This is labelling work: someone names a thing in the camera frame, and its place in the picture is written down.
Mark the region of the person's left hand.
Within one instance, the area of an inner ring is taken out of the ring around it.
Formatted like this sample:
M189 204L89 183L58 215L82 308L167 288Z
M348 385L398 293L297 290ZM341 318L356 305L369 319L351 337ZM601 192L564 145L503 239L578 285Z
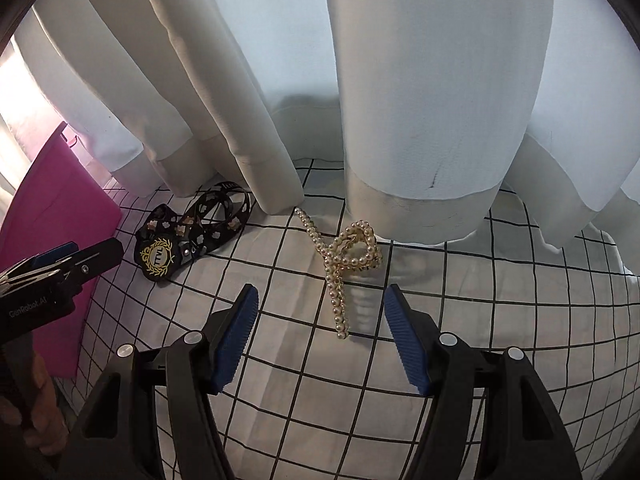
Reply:
M32 352L32 381L37 388L37 396L30 412L32 428L25 430L23 440L28 448L53 456L66 448L68 429L58 407L54 382L46 362L37 351Z

